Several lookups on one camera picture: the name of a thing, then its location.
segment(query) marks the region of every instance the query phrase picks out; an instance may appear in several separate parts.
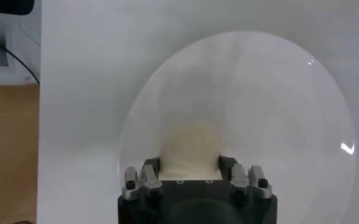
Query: beige object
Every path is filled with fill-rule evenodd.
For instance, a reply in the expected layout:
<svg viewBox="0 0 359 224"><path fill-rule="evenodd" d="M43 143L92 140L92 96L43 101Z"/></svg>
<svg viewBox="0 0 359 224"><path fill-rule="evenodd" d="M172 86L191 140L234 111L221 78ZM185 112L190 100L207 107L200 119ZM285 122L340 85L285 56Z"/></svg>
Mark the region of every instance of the beige object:
<svg viewBox="0 0 359 224"><path fill-rule="evenodd" d="M160 151L160 180L221 180L222 146L214 128L188 124L168 131Z"/></svg>
<svg viewBox="0 0 359 224"><path fill-rule="evenodd" d="M0 86L0 224L36 219L39 92Z"/></svg>

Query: wooden surface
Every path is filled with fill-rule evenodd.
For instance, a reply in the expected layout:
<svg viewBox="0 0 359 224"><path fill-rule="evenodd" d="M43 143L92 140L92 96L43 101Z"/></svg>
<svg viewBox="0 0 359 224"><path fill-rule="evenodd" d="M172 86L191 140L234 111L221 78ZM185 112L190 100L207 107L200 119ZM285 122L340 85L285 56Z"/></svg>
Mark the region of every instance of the wooden surface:
<svg viewBox="0 0 359 224"><path fill-rule="evenodd" d="M37 85L0 86L0 224L35 222Z"/></svg>

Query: transparent acrylic dome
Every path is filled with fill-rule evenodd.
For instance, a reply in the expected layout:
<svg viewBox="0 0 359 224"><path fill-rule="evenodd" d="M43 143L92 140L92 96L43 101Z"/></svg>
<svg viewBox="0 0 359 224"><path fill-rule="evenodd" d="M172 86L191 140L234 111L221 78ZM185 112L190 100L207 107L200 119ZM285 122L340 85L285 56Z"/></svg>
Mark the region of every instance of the transparent acrylic dome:
<svg viewBox="0 0 359 224"><path fill-rule="evenodd" d="M278 223L340 222L354 182L354 128L332 76L294 43L220 33L168 59L126 119L121 184L126 167L140 170L176 135L198 141L188 153L222 150L246 169L262 166L279 199ZM203 139L212 150L200 149Z"/></svg>

